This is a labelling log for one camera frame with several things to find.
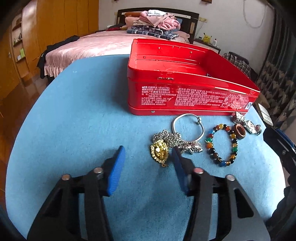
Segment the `gold ornate pendant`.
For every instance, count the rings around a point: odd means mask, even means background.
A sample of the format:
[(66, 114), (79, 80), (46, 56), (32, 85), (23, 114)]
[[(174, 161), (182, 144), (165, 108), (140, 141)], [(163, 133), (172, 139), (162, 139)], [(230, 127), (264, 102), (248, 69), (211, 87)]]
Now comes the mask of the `gold ornate pendant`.
[(160, 139), (153, 142), (150, 148), (152, 158), (161, 164), (162, 167), (167, 167), (166, 161), (169, 157), (169, 148), (164, 140)]

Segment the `bed with pink cover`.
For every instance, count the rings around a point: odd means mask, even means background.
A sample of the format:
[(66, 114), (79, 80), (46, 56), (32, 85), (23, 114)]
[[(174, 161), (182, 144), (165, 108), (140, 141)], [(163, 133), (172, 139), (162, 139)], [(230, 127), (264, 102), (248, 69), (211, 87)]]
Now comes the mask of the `bed with pink cover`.
[[(116, 25), (110, 26), (106, 30), (84, 37), (74, 35), (56, 44), (48, 45), (37, 63), (37, 67), (40, 68), (40, 77), (53, 79), (78, 59), (129, 54), (135, 38), (159, 39), (145, 35), (128, 34), (126, 32), (125, 13), (148, 10), (148, 8), (121, 9), (117, 12)], [(181, 28), (178, 31), (179, 37), (172, 41), (193, 43), (200, 16), (198, 13), (166, 8), (158, 10), (172, 13), (181, 24)]]

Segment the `pile of folded clothes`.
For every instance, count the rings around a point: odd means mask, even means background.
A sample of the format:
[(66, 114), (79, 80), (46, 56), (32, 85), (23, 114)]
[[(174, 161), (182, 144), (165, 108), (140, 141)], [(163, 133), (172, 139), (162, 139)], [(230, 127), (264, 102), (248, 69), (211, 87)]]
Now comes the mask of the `pile of folded clothes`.
[(180, 22), (172, 13), (157, 9), (125, 13), (126, 32), (155, 38), (174, 40), (179, 37)]

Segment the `red metal tin box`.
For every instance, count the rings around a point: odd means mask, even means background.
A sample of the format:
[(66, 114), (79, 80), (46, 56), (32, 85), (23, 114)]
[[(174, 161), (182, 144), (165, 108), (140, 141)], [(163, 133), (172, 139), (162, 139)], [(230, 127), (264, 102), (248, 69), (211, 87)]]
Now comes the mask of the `red metal tin box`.
[(245, 114), (259, 88), (216, 52), (181, 42), (134, 39), (127, 66), (135, 115)]

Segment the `wooden wardrobe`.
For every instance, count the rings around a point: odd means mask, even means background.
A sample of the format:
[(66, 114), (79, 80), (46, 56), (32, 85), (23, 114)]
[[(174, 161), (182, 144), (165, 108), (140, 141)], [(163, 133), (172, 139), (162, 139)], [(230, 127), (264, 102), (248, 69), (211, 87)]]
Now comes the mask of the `wooden wardrobe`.
[(48, 45), (98, 30), (98, 1), (30, 1), (13, 14), (1, 34), (1, 99), (40, 73)]

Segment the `silver wristwatch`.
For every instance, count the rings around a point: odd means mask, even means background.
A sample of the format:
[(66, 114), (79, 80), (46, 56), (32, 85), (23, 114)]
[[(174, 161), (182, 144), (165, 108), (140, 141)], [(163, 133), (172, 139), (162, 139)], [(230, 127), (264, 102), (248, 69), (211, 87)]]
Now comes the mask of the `silver wristwatch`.
[(261, 125), (255, 125), (252, 121), (246, 120), (239, 112), (234, 112), (230, 119), (234, 124), (242, 125), (250, 134), (259, 135), (262, 132)]

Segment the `yellow pikachu toy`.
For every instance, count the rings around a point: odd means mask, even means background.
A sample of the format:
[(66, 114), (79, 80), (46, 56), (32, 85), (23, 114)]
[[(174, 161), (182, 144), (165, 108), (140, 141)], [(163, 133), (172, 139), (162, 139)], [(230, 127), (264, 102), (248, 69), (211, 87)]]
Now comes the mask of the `yellow pikachu toy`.
[(207, 35), (207, 34), (204, 33), (204, 36), (203, 36), (202, 41), (204, 43), (206, 43), (206, 44), (210, 44), (211, 43), (211, 38), (212, 38), (212, 36), (209, 36), (209, 35)]

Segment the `blue table cloth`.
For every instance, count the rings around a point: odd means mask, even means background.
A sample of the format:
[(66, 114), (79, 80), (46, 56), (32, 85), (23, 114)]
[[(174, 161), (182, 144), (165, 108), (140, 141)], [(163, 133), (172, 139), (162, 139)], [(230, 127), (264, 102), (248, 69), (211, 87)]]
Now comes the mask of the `blue table cloth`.
[(192, 201), (173, 167), (161, 167), (149, 153), (152, 135), (168, 129), (173, 117), (129, 112), (127, 63), (126, 55), (78, 60), (29, 112), (6, 175), (6, 208), (23, 236), (63, 174), (86, 174), (124, 146), (119, 186), (105, 202), (114, 239), (183, 238)]

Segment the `plaid bag on chair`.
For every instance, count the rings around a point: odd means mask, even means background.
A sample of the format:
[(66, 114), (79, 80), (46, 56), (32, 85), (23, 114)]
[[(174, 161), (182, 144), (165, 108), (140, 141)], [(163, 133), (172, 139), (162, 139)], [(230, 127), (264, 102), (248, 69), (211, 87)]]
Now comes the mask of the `plaid bag on chair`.
[(222, 57), (241, 70), (248, 78), (251, 77), (251, 67), (247, 59), (234, 52), (224, 53)]

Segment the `wall power socket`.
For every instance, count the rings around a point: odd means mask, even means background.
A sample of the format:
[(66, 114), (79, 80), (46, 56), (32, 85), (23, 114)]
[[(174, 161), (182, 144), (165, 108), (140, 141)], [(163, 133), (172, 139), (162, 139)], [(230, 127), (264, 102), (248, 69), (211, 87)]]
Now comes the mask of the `wall power socket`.
[(199, 21), (203, 22), (203, 23), (207, 23), (208, 19), (207, 18), (203, 18), (203, 17), (199, 17)]

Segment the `white box on stool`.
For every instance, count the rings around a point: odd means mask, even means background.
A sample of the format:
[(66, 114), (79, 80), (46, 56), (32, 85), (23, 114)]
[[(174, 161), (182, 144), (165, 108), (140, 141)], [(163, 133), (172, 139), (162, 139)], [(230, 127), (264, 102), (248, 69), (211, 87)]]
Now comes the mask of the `white box on stool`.
[(265, 124), (267, 124), (268, 126), (273, 126), (273, 121), (267, 109), (264, 106), (262, 106), (260, 103), (256, 104), (256, 108), (263, 122), (265, 122)]

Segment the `black nightstand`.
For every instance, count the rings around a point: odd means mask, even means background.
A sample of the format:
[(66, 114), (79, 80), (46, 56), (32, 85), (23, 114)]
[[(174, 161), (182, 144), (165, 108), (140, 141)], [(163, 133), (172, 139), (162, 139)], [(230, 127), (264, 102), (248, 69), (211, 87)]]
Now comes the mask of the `black nightstand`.
[(216, 52), (217, 54), (220, 54), (220, 52), (221, 52), (220, 48), (215, 47), (215, 46), (211, 45), (210, 43), (204, 43), (200, 39), (194, 39), (193, 44), (197, 45), (197, 46), (200, 46), (200, 47), (203, 47), (203, 48), (211, 49), (214, 52)]

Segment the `patterned dark curtain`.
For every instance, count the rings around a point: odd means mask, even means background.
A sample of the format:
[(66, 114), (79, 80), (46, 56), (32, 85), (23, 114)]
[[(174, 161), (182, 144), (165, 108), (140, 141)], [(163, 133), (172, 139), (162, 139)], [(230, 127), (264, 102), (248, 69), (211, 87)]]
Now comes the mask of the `patterned dark curtain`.
[(295, 35), (278, 13), (256, 85), (269, 104), (274, 126), (287, 130), (295, 121)]

